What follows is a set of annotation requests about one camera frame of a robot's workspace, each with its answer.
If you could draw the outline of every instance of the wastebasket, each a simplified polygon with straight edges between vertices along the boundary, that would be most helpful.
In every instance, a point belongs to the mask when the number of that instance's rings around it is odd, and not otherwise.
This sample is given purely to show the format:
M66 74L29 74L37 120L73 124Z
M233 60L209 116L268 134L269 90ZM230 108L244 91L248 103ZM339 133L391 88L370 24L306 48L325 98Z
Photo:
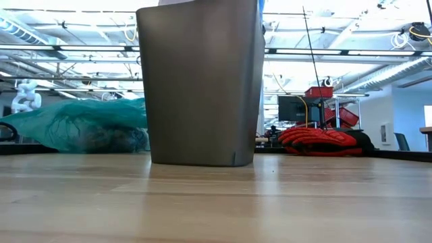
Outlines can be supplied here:
M136 15L152 162L251 163L265 48L257 0L195 0Z

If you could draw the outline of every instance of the chair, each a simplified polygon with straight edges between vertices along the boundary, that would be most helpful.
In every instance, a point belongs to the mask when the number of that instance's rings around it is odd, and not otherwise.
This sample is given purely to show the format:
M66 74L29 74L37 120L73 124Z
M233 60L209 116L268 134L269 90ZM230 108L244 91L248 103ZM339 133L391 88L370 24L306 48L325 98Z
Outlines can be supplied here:
M410 147L408 146L408 142L406 141L405 135L395 133L396 140L398 141L399 151L410 151Z

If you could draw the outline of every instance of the light fixture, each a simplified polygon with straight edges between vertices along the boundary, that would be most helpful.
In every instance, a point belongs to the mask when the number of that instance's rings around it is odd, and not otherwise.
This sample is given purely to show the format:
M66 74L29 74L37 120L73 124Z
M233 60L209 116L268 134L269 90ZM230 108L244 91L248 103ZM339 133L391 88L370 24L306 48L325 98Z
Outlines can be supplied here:
M0 75L4 76L4 77L10 77L10 74L6 74L5 72L0 72Z
M49 88L35 88L34 91L50 91Z
M35 51L53 51L54 47L46 45L0 45L3 50L35 50Z
M64 51L124 51L124 47L110 47L110 46L61 46Z
M120 89L95 89L93 92L127 92L128 90L120 90Z
M52 90L52 91L64 91L64 92L88 92L88 89L83 89L83 88L77 88L77 89L73 89L73 88L54 88L54 89L48 89L48 90Z
M333 97L366 97L366 94L333 94Z
M307 54L311 55L313 53L314 55L339 55L342 51L338 50L306 50L306 49L280 49L277 50L276 53L278 54Z
M415 51L349 51L349 55L391 55L391 56L410 56L413 55Z
M74 96L74 95L72 95L72 94L70 94L70 93L63 92L63 91L59 91L59 94L65 96L65 97L67 97L67 98L77 99L76 96Z

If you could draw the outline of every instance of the black cord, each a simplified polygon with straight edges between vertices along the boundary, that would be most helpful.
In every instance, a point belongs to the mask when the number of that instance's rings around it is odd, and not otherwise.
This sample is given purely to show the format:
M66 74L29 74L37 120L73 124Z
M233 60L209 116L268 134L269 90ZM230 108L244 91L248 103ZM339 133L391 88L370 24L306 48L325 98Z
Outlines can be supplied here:
M310 47L310 54L312 55L313 67L314 67L314 70L315 70L315 77L317 77L317 84L318 84L318 89L319 89L319 95L321 96L322 104L324 104L323 93L321 92L321 86L319 85L319 78L318 78L317 64L315 63L315 57L313 56L312 42L311 42L311 35L309 34L308 21L307 21L307 19L306 19L306 11L304 10L304 6L303 6L303 18L304 18L304 23L306 24L306 32L307 32L307 34L308 34L309 47Z
M70 32L68 30L68 27L66 26L66 21L63 21L61 23L61 27L66 30L66 32L68 32L69 34L71 34L73 37L75 37L75 39L79 40L82 44L87 45L84 41L82 41L80 38L78 38L78 36L76 36L74 33Z
M18 131L12 125L9 125L5 122L0 122L0 126L5 126L6 128L9 128L9 130L11 130L12 132L12 136L10 138L0 138L0 142L14 141L16 139L16 137L18 136Z
M431 18L431 24L432 24L432 9L431 9L431 3L429 0L426 0L427 9L429 10L429 17Z

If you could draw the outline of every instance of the computer monitor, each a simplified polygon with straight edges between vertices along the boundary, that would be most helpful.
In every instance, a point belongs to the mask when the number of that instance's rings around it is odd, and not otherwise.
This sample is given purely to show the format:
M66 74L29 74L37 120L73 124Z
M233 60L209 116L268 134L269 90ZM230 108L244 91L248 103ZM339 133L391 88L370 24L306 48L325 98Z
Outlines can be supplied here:
M316 99L302 98L308 106L308 122L319 122L319 108L313 103ZM298 97L279 96L279 121L305 122L306 109Z

